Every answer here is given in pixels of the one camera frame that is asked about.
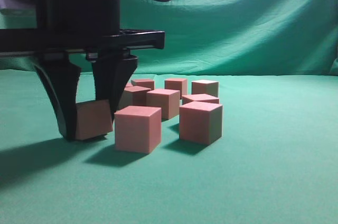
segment green fabric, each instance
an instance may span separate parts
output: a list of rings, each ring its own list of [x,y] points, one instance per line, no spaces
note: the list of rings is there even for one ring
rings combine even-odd
[[[32,25],[0,16],[0,27]],[[337,75],[337,0],[121,0],[121,26],[166,32],[137,73]],[[91,70],[83,56],[72,60]],[[24,69],[27,60],[3,60]]]
[[[338,77],[189,76],[220,81],[223,137],[181,142],[177,116],[150,155],[115,151],[114,133],[66,142],[34,73],[0,78],[1,224],[337,222]]]

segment wooden block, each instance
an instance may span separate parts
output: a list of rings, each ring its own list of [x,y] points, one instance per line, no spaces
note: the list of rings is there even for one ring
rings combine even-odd
[[[147,106],[162,109],[162,118],[171,119],[180,111],[180,91],[172,89],[155,89],[147,92]]]
[[[147,106],[147,92],[150,88],[144,88],[140,86],[132,86],[125,88],[118,109],[123,109],[128,106]]]
[[[108,100],[85,101],[76,104],[76,139],[83,141],[112,131]]]
[[[180,139],[210,145],[222,136],[223,105],[192,101],[180,107]]]
[[[191,94],[208,94],[218,97],[218,81],[194,80],[191,82]]]
[[[152,79],[137,79],[132,80],[133,86],[141,86],[145,88],[150,88],[151,90],[155,89],[155,81]]]
[[[196,95],[186,95],[182,96],[182,104],[187,104],[192,101],[203,101],[203,102],[210,102],[212,104],[219,104],[220,99],[215,96],[210,96],[207,94],[196,94]]]
[[[162,139],[161,109],[128,106],[115,112],[115,148],[151,153]]]
[[[164,81],[164,88],[165,89],[173,89],[180,91],[180,98],[186,95],[188,92],[188,81],[187,79],[183,78],[170,78]]]

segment green table surface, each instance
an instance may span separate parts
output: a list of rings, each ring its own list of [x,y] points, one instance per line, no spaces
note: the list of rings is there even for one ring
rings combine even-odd
[[[223,137],[183,142],[177,116],[144,155],[65,141],[36,74],[0,71],[0,223],[338,223],[338,77],[187,78],[220,82]]]

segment green backdrop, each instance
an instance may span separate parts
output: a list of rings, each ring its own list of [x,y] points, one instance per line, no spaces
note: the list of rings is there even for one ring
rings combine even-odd
[[[137,73],[338,73],[337,0],[121,0],[121,12],[124,28],[166,32],[164,50],[134,52]],[[34,19],[0,16],[0,27],[24,26]],[[91,70],[83,56],[71,59]],[[0,67],[31,69],[25,59]]]

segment robotic arm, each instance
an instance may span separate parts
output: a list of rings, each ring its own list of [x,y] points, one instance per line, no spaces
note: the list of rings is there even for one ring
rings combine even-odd
[[[59,132],[68,140],[76,136],[81,72],[70,63],[69,54],[85,53],[92,62],[96,100],[109,100],[114,119],[124,87],[137,68],[137,57],[130,51],[164,48],[163,31],[120,28],[120,0],[0,0],[2,13],[27,10],[35,10],[37,28],[0,30],[0,58],[32,58]]]

